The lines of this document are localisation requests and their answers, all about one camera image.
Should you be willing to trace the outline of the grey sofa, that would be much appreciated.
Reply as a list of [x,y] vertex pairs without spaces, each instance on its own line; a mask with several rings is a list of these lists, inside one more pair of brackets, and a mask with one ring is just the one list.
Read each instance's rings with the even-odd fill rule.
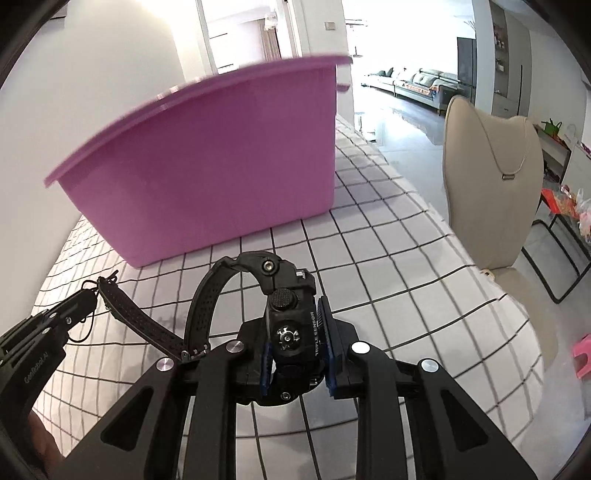
[[394,97],[419,102],[437,110],[439,114],[447,111],[454,96],[465,95],[456,74],[424,68],[415,71],[403,68],[399,72],[394,68],[381,70],[363,76],[361,84],[363,87],[391,92]]

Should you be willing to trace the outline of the purple plastic tub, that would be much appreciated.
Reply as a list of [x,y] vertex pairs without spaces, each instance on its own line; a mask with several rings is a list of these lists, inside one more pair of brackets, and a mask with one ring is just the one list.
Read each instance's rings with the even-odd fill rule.
[[253,64],[166,92],[46,178],[132,267],[307,219],[335,198],[346,55]]

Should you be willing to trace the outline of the pink plastic stool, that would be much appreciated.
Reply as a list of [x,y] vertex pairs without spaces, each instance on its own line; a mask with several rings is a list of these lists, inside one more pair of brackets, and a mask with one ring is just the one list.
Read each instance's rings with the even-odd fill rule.
[[583,380],[591,370],[591,334],[585,335],[573,345],[572,357],[575,360],[576,377]]

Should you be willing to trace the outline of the black metal rack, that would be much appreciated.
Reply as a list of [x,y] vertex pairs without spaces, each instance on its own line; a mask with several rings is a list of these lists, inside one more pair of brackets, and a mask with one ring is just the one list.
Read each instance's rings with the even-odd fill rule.
[[590,244],[575,220],[555,213],[544,194],[521,253],[556,305],[590,276]]

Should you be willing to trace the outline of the beige chair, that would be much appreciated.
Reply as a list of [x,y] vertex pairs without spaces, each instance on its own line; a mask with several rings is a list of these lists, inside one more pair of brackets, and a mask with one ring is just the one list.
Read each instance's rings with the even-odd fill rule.
[[500,118],[464,97],[452,99],[443,148],[449,223],[476,266],[516,299],[531,292],[514,264],[538,208],[543,171],[530,120]]

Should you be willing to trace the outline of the white checkered tablecloth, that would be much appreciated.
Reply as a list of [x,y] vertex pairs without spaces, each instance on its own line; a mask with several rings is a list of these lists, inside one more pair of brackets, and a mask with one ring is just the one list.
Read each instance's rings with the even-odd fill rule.
[[[223,256],[270,250],[304,267],[335,319],[362,341],[409,363],[437,360],[519,448],[539,408],[543,360],[525,307],[474,265],[447,222],[377,148],[337,120],[335,202],[328,213],[185,253],[129,266],[80,218],[49,271],[33,312],[82,283],[118,270],[118,283],[151,318],[178,336],[193,292]],[[226,284],[211,347],[235,338],[263,313],[252,275]],[[115,320],[102,301],[80,324],[66,357],[35,403],[64,455],[163,356]],[[238,406],[238,479],[353,479],[356,402],[334,401],[325,384],[287,406]]]

